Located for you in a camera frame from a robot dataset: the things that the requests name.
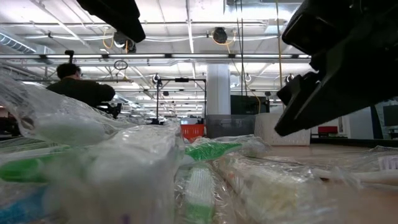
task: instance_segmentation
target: computer screen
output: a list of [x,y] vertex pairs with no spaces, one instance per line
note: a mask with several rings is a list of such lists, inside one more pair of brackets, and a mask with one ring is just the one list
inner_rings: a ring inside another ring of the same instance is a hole
[[398,125],[398,105],[384,106],[383,113],[385,126]]

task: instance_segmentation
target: yellow cable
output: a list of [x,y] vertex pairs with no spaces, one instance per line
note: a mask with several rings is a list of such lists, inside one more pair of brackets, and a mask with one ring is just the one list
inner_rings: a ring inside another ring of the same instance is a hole
[[106,45],[106,43],[105,43],[105,39],[103,39],[102,40],[102,43],[104,44],[104,46],[107,48],[107,49],[111,49],[112,47],[113,47],[113,39],[114,38],[114,36],[112,36],[112,43],[111,43],[111,46],[109,47],[108,45]]
[[280,88],[282,88],[282,49],[280,48],[280,30],[279,30],[279,2],[276,0],[276,17],[277,17],[277,26],[278,26],[278,52],[279,52],[279,82]]
[[253,91],[251,91],[251,89],[250,89],[250,87],[248,87],[248,86],[246,86],[249,90],[250,90],[250,92],[251,93],[253,93],[253,95],[257,98],[257,100],[259,101],[259,113],[260,113],[260,111],[261,111],[261,100],[260,100],[260,98],[258,98],[257,96],[256,96],[256,94],[253,92]]
[[226,48],[228,49],[228,53],[230,54],[231,51],[230,51],[230,49],[229,49],[229,44],[226,45]]

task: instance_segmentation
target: plastic wrap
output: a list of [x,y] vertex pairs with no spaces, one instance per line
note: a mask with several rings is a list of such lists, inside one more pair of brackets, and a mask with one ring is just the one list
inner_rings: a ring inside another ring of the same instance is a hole
[[103,116],[72,98],[0,76],[0,105],[14,115],[28,138],[72,146],[96,144],[134,126]]
[[396,148],[378,146],[369,151],[309,157],[268,157],[267,159],[309,166],[315,175],[324,179],[336,178],[332,170],[337,167],[354,175],[363,183],[398,185],[398,150]]
[[335,223],[336,210],[308,167],[225,156],[214,161],[246,223]]
[[232,199],[209,164],[180,167],[175,176],[176,221],[180,224],[235,224]]
[[396,222],[397,187],[362,183],[353,173],[338,167],[330,172],[331,179],[326,185],[338,204],[339,216],[344,223]]
[[187,146],[183,163],[217,159],[231,153],[261,157],[270,150],[270,145],[253,135],[216,139],[198,138],[194,143]]
[[65,223],[53,192],[40,184],[0,182],[0,224]]
[[70,223],[172,223],[180,126],[138,126],[48,163]]

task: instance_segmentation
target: clear plastic packaging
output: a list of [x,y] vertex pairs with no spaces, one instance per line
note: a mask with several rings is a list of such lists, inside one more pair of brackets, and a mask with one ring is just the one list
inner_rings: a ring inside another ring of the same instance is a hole
[[182,166],[175,176],[176,220],[180,224],[235,224],[231,196],[209,164]]
[[30,138],[16,138],[0,141],[0,155],[55,146],[59,146],[59,144]]
[[5,75],[0,76],[0,105],[17,119],[23,136],[72,146],[96,144],[134,126],[104,116],[78,100]]
[[187,146],[183,163],[217,159],[226,154],[261,157],[270,150],[270,145],[253,135],[216,139],[198,138]]
[[332,170],[338,167],[354,175],[362,183],[398,185],[398,149],[391,147],[378,146],[369,151],[266,159],[309,166],[315,175],[324,179],[336,178]]
[[138,126],[47,164],[70,223],[173,223],[180,126]]
[[[49,217],[57,222],[50,222]],[[0,182],[0,224],[65,223],[60,204],[47,185]]]
[[308,167],[239,156],[213,164],[236,194],[235,208],[246,223],[335,223],[333,201]]

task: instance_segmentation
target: short hair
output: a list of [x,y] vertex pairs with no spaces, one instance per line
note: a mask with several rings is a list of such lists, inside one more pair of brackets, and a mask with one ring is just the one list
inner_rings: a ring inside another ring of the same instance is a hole
[[74,75],[76,72],[81,73],[81,69],[79,66],[73,63],[63,63],[57,67],[57,75],[59,79]]

